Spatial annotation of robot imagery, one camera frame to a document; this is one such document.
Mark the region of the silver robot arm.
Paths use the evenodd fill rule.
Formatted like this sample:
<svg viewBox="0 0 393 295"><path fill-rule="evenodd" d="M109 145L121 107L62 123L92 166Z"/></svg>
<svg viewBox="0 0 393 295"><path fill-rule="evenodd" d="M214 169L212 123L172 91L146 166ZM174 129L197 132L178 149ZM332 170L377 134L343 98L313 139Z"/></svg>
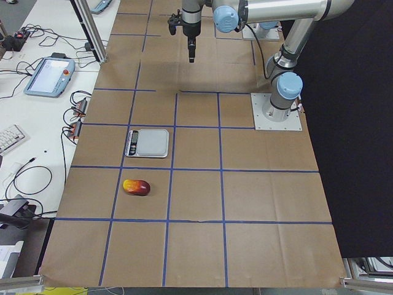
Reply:
<svg viewBox="0 0 393 295"><path fill-rule="evenodd" d="M297 60L318 22L346 12L353 1L182 1L182 7L168 19L169 31L176 34L182 27L187 36L189 62L195 61L196 38L201 33L201 12L210 7L216 28L222 33L240 32L254 23L293 20L285 42L268 61L263 62L263 75L250 92L266 89L267 83L286 71L293 71Z"/></svg>

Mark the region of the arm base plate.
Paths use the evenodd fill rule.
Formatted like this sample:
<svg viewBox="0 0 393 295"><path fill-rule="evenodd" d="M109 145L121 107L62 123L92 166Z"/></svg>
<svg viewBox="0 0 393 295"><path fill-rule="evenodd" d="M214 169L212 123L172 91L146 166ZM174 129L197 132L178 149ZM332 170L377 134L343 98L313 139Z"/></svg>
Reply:
<svg viewBox="0 0 393 295"><path fill-rule="evenodd" d="M270 96L270 93L251 93L255 130L302 131L296 101L289 109L280 110L271 104Z"/></svg>

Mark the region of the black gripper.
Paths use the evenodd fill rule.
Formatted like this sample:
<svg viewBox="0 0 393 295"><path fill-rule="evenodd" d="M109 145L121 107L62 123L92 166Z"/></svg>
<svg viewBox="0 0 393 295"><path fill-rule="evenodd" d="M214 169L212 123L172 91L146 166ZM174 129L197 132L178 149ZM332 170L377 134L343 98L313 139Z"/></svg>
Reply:
<svg viewBox="0 0 393 295"><path fill-rule="evenodd" d="M187 48L189 51L189 62L195 62L196 37L201 33L201 22L187 23L184 22L183 34L188 37Z"/></svg>

